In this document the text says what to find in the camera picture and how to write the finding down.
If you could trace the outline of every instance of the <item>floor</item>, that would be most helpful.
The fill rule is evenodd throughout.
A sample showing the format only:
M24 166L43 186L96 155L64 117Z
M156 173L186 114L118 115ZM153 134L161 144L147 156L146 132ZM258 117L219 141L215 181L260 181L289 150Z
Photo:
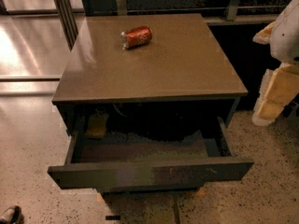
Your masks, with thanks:
M68 53L56 16L0 17L1 76L60 75ZM0 213L20 205L26 224L299 223L299 118L256 127L251 111L235 113L229 140L255 161L242 181L103 199L94 189L60 190L47 174L64 163L70 141L51 104L56 86L0 83Z

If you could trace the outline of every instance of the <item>terrazzo floor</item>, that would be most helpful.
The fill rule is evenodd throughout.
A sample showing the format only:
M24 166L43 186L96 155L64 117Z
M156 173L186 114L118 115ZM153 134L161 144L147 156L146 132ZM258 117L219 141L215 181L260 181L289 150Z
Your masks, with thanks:
M81 21L77 16L78 26ZM45 32L37 36L39 28ZM69 52L61 29L55 16L0 17L0 44L3 37L10 44L0 50L1 75L61 74ZM70 141L51 104L56 86L0 83L0 213L20 205L26 224L299 223L299 118L256 127L251 111L235 113L228 138L238 156L255 161L242 181L103 198L94 189L60 190L47 174L49 166L64 163Z

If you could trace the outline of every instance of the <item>table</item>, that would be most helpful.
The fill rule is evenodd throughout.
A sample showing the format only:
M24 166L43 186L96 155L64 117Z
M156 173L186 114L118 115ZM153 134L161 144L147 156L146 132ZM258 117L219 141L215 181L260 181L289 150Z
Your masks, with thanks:
M142 25L152 30L149 44L123 49L121 32ZM52 100L72 141L65 164L51 166L48 173L61 189L96 188L102 193L239 180L253 160L236 156L225 129L239 97L246 94L200 14L86 18ZM177 109L190 109L199 131L173 142L136 133L132 137L132 130L86 139L89 114L113 104L142 104L147 119L160 110L158 123ZM111 115L112 124L132 125L122 121Z

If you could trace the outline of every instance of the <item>open drawer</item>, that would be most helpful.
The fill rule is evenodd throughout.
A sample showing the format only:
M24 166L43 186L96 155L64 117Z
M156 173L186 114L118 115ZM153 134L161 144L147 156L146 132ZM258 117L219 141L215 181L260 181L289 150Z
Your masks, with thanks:
M208 181L240 180L253 164L235 155L221 117L201 117L198 129L179 141L111 127L103 139L92 140L84 136L84 119L77 117L65 164L48 170L61 189L194 189Z

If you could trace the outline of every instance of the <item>table top surface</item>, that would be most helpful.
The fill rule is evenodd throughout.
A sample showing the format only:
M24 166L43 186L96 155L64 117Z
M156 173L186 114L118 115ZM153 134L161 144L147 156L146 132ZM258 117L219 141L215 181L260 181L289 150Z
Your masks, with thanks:
M148 45L123 49L121 32L148 26ZM54 104L175 101L246 95L200 14L87 17Z

